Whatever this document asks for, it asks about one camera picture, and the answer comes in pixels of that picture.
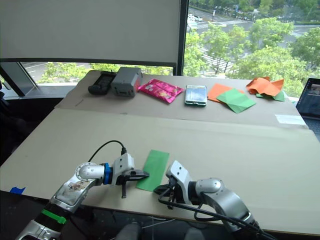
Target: pink snack bag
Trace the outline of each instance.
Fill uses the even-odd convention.
[[[170,104],[184,91],[184,89],[158,79],[151,79],[148,83],[140,86],[139,91]]]

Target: smartphone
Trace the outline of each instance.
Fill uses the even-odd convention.
[[[207,105],[207,87],[204,85],[187,85],[184,103],[201,107]]]

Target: table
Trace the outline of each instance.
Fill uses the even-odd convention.
[[[178,96],[170,105],[164,104],[160,100],[152,99],[144,93],[138,93],[134,98],[114,96],[112,92],[104,96],[91,95],[88,92],[88,86],[92,85],[99,76],[100,71],[89,71],[76,88],[70,91],[56,108],[218,123],[308,128],[306,125],[279,123],[275,115],[299,116],[299,112],[292,106],[288,98],[285,99],[285,102],[279,102],[249,94],[246,90],[246,85],[250,80],[143,75],[143,83],[156,78],[182,88],[185,88],[187,84],[206,85],[207,89],[210,90],[215,83],[220,83],[243,90],[249,98],[256,102],[256,105],[236,114],[224,104],[210,100],[208,100],[207,106],[204,108],[185,106],[184,93]]]
[[[114,113],[62,107],[58,105],[1,166],[2,191],[26,187],[24,195],[49,199],[100,145],[119,140],[135,158],[136,168],[142,169],[149,151],[155,149],[170,153],[168,164],[173,160],[180,161],[194,180],[222,179],[227,188],[242,198],[264,229],[320,235],[320,191],[317,191],[320,144],[308,129],[257,122],[232,123],[236,117],[222,122],[203,118],[177,119],[173,115],[148,116],[150,113],[137,115],[128,112],[129,108]],[[224,111],[240,116],[229,109]],[[120,150],[118,146],[106,146],[92,161],[112,164]],[[166,182],[164,176],[161,184]],[[136,189],[135,183],[130,182],[126,199],[121,199],[120,187],[97,186],[90,190],[83,204],[193,219],[192,212],[178,208],[168,210],[157,197],[154,193]]]

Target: green tape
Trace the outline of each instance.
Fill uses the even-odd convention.
[[[41,211],[41,213],[48,216],[49,218],[56,220],[59,224],[65,224],[67,221],[67,219],[65,219],[63,216],[58,216],[58,215],[56,215],[46,209],[43,209]]]
[[[154,189],[161,184],[168,159],[168,152],[151,150],[143,168],[143,171],[149,173],[149,177],[138,181],[136,187],[138,189],[153,192]]]

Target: green paper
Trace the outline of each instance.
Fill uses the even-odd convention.
[[[235,113],[240,113],[256,104],[255,101],[235,88],[225,91],[217,96],[216,99],[226,103]]]
[[[270,98],[273,98],[274,100],[276,101],[280,101],[280,102],[284,102],[285,101],[285,94],[283,91],[280,91],[277,95],[275,96],[270,96],[270,95],[267,95],[267,94],[259,94],[257,93],[256,94],[256,97],[257,98],[266,98],[266,99],[270,99]]]
[[[149,173],[149,177],[139,180],[136,187],[153,192],[161,184],[168,159],[168,152],[151,150],[143,168],[143,171]]]

